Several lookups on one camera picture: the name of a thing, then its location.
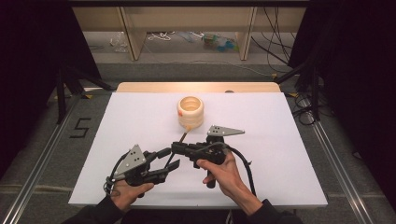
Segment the white table surface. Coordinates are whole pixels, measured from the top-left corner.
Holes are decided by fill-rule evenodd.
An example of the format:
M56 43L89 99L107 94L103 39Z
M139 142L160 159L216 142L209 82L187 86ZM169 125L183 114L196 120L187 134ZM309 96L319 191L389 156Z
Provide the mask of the white table surface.
M188 95L205 104L205 121L190 131L184 143L204 142L212 124L245 130L224 137L225 142L252 161L251 170L258 198L274 206L322 207L327 200L318 182L297 130L285 96L264 93L112 93L106 113L92 143L69 203L98 204L105 196L103 185L115 163L134 144L143 151L159 151L178 141L184 132L177 121L177 102ZM151 170L163 168L168 157L156 160ZM236 204L224 196L217 184L202 184L206 171L176 155L180 167L166 182L156 185L133 206L144 208L231 208ZM243 163L239 172L248 186Z

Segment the hand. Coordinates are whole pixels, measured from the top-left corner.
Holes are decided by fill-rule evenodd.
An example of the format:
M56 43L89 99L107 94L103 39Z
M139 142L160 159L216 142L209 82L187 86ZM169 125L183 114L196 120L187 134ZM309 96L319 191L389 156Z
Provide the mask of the hand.
M121 210L126 212L130 205L134 203L139 194L145 193L154 188L153 183L142 184L132 187L125 180L117 181L111 191L111 200Z
M206 184L216 179L221 191L238 204L248 216L262 207L262 202L251 193L242 181L232 152L227 153L222 165L216 165L206 160L198 160L196 163L212 173L204 179L203 183Z

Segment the forearm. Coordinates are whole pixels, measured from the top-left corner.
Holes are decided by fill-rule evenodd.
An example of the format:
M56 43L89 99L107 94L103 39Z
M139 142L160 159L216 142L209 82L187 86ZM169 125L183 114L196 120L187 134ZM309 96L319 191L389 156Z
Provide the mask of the forearm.
M264 200L262 206L247 219L251 224L303 224L294 214L276 211L268 200Z
M243 186L230 196L233 201L245 212L247 216L254 214L262 207L262 202L250 190Z
M96 206L86 206L82 208L75 216L67 219L63 224L76 223L114 223L124 214L112 202L110 197L106 196Z

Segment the black sleeve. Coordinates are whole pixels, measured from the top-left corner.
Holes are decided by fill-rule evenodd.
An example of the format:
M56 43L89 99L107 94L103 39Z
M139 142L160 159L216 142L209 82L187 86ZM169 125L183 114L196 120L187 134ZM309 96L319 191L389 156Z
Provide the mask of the black sleeve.
M122 218L123 215L110 197L106 196L96 206L82 208L75 216L70 217L63 224L113 224Z
M303 224L294 214L289 212L279 213L268 200L262 202L262 207L253 215L247 217L252 224Z

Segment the cabinet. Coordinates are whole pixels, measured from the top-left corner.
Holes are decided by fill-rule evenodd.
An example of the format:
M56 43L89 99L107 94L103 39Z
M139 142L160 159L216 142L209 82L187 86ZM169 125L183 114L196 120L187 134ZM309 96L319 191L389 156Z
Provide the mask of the cabinet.
M131 60L138 60L147 32L235 32L241 60L248 58L252 32L272 32L274 7L73 7L82 31L124 32ZM305 8L280 7L281 32L296 33Z

